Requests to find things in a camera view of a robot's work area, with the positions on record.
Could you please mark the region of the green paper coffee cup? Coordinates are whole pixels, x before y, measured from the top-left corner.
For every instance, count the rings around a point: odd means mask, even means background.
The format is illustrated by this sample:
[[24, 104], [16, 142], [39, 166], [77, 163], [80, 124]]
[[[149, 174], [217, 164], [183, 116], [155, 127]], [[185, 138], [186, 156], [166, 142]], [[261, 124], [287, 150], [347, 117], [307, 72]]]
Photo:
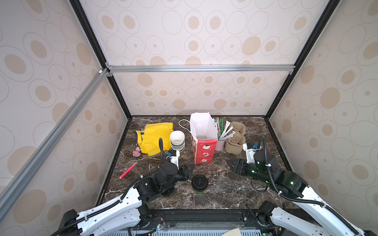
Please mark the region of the green paper coffee cup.
[[198, 194], [198, 195], [204, 194], [204, 191], [199, 191], [199, 190], [196, 190], [196, 189], [194, 189], [194, 192], [195, 192], [195, 194]]

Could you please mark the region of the red white paper bag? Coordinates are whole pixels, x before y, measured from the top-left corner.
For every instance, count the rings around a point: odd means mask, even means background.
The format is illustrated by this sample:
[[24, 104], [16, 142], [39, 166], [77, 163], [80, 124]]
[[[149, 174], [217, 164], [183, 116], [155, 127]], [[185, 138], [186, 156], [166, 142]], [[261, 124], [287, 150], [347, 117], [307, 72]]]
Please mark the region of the red white paper bag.
[[190, 132], [195, 164], [211, 163], [218, 142], [218, 131], [209, 113], [193, 113], [190, 116]]

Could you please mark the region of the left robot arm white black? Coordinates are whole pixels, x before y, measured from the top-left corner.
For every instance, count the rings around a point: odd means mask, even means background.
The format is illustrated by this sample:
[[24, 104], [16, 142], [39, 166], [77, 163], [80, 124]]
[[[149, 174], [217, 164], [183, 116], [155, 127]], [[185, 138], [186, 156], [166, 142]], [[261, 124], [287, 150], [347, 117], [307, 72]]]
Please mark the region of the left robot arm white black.
[[106, 236], [129, 227], [145, 227], [151, 219], [147, 204], [162, 195], [169, 195], [177, 182], [192, 179], [194, 164], [168, 162], [156, 171], [140, 176], [126, 191], [97, 207], [64, 214], [55, 236]]

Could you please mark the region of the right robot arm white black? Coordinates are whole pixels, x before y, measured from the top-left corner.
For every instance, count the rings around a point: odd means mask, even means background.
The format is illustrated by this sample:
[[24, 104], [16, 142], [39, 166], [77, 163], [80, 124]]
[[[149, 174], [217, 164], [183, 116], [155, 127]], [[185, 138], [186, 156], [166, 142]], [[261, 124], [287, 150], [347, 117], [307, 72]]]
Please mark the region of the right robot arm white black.
[[246, 160], [234, 159], [227, 162], [235, 174], [265, 183], [267, 188], [299, 206], [316, 221], [316, 224], [310, 223], [265, 201], [256, 213], [261, 226], [274, 224], [305, 236], [366, 235], [327, 204], [298, 174], [282, 170], [274, 155], [262, 149], [249, 149], [246, 154]]

